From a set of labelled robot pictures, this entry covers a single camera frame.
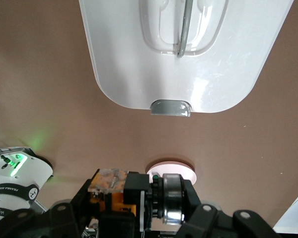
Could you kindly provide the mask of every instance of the brown surface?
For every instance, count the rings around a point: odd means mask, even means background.
[[[54,165],[39,200],[71,198],[97,168],[194,165],[201,199],[273,225],[298,196],[298,1],[249,96],[216,114],[151,116],[105,97],[77,1],[0,1],[0,147]]]

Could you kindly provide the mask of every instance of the white logo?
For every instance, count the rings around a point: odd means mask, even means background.
[[[33,200],[36,198],[36,195],[38,195],[38,189],[34,187],[29,191],[29,198]]]

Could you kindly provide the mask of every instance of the metal cylinder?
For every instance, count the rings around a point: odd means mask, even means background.
[[[163,223],[179,225],[183,222],[181,175],[163,175]]]

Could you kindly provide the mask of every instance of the metal handle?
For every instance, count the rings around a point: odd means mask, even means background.
[[[178,58],[181,58],[185,53],[185,48],[187,46],[190,20],[191,20],[191,12],[192,12],[193,0],[186,0],[183,14],[183,24],[182,24],[182,32],[180,39],[180,47],[178,51]]]

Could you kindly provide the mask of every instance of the white round object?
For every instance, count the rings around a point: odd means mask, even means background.
[[[195,172],[188,165],[176,161],[157,163],[148,170],[147,174],[150,182],[152,182],[154,175],[162,177],[163,174],[180,174],[184,179],[190,180],[192,184],[195,184],[197,181]]]

